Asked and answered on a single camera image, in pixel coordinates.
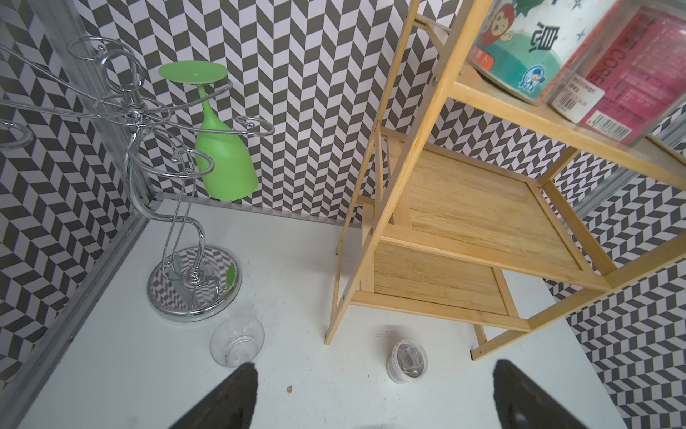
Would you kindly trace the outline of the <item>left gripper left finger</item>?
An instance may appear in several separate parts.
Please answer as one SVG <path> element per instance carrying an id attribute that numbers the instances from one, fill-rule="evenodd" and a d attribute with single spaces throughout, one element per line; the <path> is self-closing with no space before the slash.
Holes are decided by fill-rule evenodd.
<path id="1" fill-rule="evenodd" d="M 198 402 L 171 428 L 250 428 L 257 405 L 258 373 L 244 363 Z"/>

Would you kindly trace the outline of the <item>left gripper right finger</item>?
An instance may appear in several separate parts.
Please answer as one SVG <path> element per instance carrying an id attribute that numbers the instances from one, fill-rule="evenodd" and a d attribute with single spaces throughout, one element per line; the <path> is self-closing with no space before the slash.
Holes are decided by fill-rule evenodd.
<path id="1" fill-rule="evenodd" d="M 502 428 L 586 428 L 507 359 L 493 371 L 496 411 Z"/>

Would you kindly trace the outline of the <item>carrot seed jar red label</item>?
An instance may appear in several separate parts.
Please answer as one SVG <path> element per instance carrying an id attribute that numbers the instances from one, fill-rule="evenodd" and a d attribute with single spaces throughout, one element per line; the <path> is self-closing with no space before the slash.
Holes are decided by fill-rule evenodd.
<path id="1" fill-rule="evenodd" d="M 580 55 L 617 1 L 494 1 L 468 61 L 492 82 L 534 105 Z"/>

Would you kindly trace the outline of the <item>flower seed jar pink label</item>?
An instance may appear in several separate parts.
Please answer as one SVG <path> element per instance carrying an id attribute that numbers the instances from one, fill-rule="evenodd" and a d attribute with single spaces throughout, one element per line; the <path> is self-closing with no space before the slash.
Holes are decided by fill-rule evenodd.
<path id="1" fill-rule="evenodd" d="M 632 146 L 685 100 L 685 3 L 625 1 L 550 107 Z"/>

